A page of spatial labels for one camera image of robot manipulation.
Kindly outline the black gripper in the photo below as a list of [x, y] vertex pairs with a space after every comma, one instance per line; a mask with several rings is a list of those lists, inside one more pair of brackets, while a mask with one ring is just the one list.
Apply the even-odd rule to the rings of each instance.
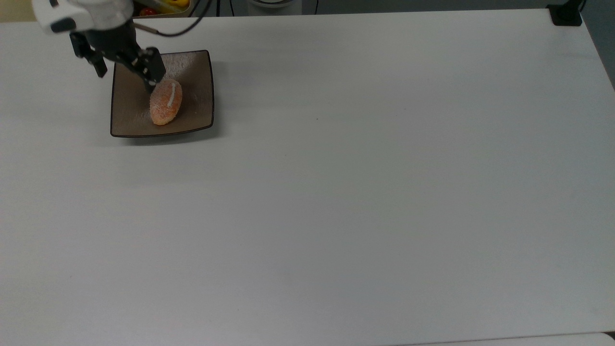
[[93, 66], [98, 77], [104, 77], [108, 71], [103, 57], [112, 61], [127, 59], [129, 70], [141, 79], [148, 93], [152, 93], [165, 76], [160, 51], [155, 47], [140, 48], [132, 20], [113, 29], [87, 30], [86, 36], [70, 33], [70, 41], [75, 56]]

